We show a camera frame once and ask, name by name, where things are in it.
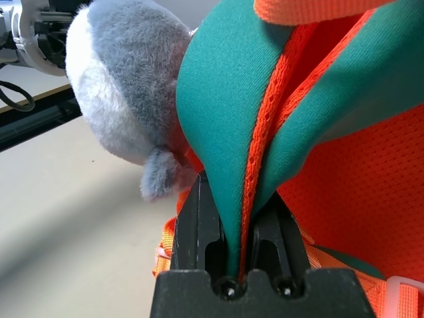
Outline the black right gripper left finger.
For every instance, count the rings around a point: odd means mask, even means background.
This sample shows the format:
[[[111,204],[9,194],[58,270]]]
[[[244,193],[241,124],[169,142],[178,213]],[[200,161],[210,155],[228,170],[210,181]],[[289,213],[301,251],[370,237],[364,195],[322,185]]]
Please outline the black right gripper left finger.
[[[197,176],[177,216],[170,268],[226,269],[225,235],[205,172]]]

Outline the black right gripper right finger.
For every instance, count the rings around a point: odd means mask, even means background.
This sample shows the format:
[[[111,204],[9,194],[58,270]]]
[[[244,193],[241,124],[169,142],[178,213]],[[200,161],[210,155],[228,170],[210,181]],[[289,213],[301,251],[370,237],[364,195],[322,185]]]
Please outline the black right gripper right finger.
[[[275,193],[252,220],[251,268],[269,276],[302,276],[310,268],[297,222]]]

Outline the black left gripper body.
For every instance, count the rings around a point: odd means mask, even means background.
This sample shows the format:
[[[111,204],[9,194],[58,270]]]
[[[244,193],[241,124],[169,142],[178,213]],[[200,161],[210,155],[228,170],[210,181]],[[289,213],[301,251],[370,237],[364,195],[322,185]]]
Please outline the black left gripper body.
[[[66,35],[79,7],[79,1],[48,1],[39,11],[40,20],[34,23],[39,48],[60,69],[65,68]]]

